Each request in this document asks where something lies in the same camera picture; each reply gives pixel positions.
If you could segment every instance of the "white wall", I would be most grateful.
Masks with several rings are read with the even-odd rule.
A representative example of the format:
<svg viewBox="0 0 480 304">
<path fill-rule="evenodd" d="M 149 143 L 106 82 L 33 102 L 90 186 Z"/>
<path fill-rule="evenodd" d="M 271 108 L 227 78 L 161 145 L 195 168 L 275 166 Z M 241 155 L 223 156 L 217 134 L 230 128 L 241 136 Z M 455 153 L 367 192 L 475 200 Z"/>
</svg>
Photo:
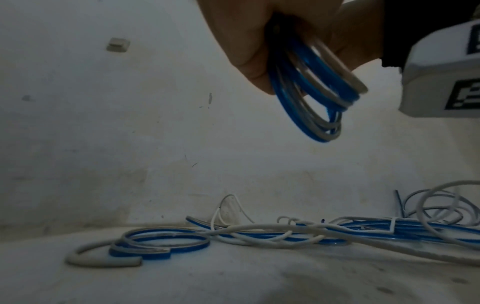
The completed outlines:
<svg viewBox="0 0 480 304">
<path fill-rule="evenodd" d="M 182 222 L 231 192 L 259 221 L 394 215 L 393 189 L 479 177 L 478 120 L 406 117 L 397 69 L 356 72 L 370 93 L 321 144 L 229 65 L 193 1 L 4 0 L 0 227 Z"/>
</svg>

